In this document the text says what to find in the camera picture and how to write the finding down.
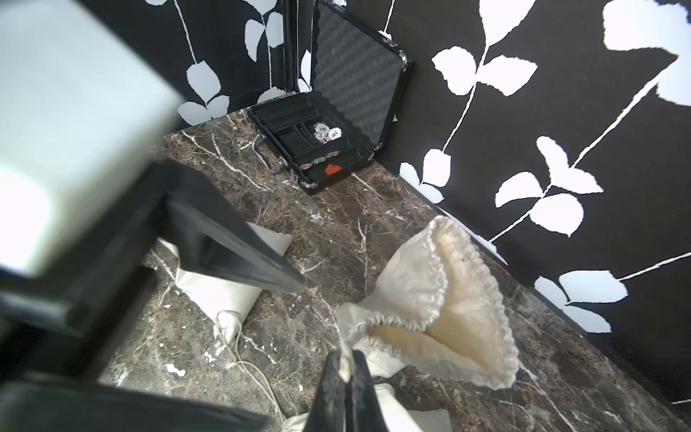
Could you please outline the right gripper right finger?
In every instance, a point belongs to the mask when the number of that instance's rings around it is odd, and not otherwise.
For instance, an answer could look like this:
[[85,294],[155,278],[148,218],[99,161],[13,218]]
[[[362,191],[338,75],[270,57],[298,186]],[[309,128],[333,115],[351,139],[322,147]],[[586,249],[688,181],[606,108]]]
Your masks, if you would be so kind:
[[388,432],[365,355],[353,351],[352,377],[347,385],[347,431]]

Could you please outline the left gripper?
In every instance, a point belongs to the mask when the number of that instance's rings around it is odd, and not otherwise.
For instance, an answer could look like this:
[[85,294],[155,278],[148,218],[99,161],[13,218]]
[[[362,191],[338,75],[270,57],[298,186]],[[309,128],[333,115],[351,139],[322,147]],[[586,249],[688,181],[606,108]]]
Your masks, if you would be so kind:
[[305,279],[256,234],[202,172],[167,159],[143,177],[45,275],[1,273],[1,430],[262,431],[268,417],[201,402],[96,386],[23,381],[33,374],[94,381],[158,288],[144,265],[162,239],[183,270],[301,293]]

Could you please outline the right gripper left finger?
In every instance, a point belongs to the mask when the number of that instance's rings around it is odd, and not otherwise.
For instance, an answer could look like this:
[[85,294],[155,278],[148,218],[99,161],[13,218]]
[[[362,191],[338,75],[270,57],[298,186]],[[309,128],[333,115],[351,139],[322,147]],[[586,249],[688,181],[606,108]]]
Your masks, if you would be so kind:
[[346,430],[348,361],[340,349],[328,354],[304,432]]

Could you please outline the tall white cloth bag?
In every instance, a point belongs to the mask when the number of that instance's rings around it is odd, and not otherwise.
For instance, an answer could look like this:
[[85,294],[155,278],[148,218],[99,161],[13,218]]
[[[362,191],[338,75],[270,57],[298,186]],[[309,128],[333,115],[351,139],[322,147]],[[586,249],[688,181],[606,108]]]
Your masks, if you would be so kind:
[[435,217],[393,254],[374,291],[336,310],[347,347],[377,376],[411,366],[443,380],[510,388],[518,347],[497,279],[457,221]]

